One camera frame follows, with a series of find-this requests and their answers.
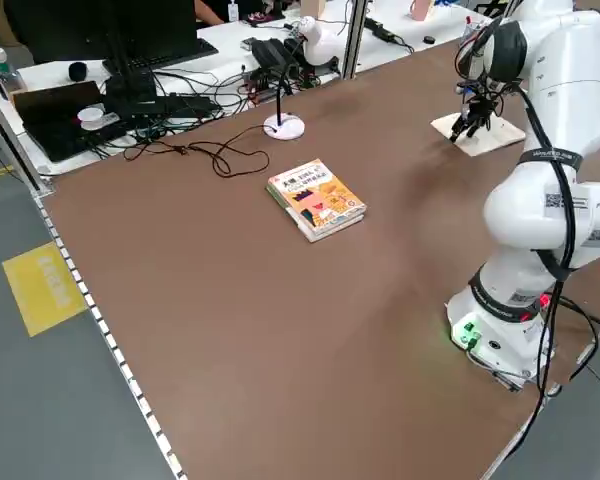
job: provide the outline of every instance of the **lamp base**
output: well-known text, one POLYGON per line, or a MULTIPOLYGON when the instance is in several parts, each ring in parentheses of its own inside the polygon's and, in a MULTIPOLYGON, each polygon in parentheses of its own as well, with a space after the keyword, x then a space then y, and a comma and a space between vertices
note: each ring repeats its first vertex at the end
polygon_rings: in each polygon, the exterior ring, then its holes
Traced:
POLYGON ((290 113, 282 114, 282 125, 278 125, 278 116, 271 115, 264 121, 264 133, 277 140, 295 140, 304 134, 304 122, 290 113))

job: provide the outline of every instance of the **book cover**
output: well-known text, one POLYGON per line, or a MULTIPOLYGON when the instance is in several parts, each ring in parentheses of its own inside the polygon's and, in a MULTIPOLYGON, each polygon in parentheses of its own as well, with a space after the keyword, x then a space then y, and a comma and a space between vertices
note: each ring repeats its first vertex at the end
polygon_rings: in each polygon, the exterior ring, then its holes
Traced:
POLYGON ((314 237, 323 238, 367 208, 319 159, 270 178, 267 190, 314 237))

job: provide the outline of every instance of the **person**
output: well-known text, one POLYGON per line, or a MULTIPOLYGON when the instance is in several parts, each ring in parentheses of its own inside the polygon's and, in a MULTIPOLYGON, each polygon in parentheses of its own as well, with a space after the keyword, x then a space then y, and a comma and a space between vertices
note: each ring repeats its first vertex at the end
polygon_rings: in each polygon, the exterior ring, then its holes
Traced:
MULTIPOLYGON (((221 25, 229 21, 230 0, 194 0, 196 17, 209 26, 221 25)), ((240 12, 240 18, 264 11, 262 0, 235 0, 240 12)))
POLYGON ((194 4, 196 7, 196 17, 198 17, 207 25, 213 26, 224 23, 224 20, 221 19, 216 12, 214 12, 213 9, 202 0, 194 0, 194 4))

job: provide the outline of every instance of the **bottle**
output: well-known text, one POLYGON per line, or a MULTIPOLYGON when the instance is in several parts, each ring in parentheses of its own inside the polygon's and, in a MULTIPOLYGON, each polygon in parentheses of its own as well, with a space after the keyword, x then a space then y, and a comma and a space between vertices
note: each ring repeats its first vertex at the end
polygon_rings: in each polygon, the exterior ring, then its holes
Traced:
POLYGON ((27 90, 18 71, 11 68, 11 65, 7 62, 7 52, 2 48, 0 48, 0 86, 3 93, 12 102, 14 94, 27 90))

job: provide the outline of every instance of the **robotic arm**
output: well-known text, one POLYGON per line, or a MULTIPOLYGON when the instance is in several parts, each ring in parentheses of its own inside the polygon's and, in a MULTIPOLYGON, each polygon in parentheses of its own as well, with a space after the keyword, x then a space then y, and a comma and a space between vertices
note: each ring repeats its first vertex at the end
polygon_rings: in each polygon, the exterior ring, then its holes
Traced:
POLYGON ((552 146, 542 147, 531 121, 520 162, 484 207, 500 246, 447 310, 453 341, 483 366, 508 372, 500 379, 520 388, 537 374, 547 347, 540 348, 540 298, 569 273, 558 261, 566 241, 564 200, 547 160, 560 162, 573 197, 569 269, 600 258, 600 183, 577 182, 584 157, 600 148, 600 13, 573 12, 571 0, 527 0, 463 45, 457 70, 474 96, 454 131, 481 128, 494 96, 501 99, 527 79, 535 118, 552 146))

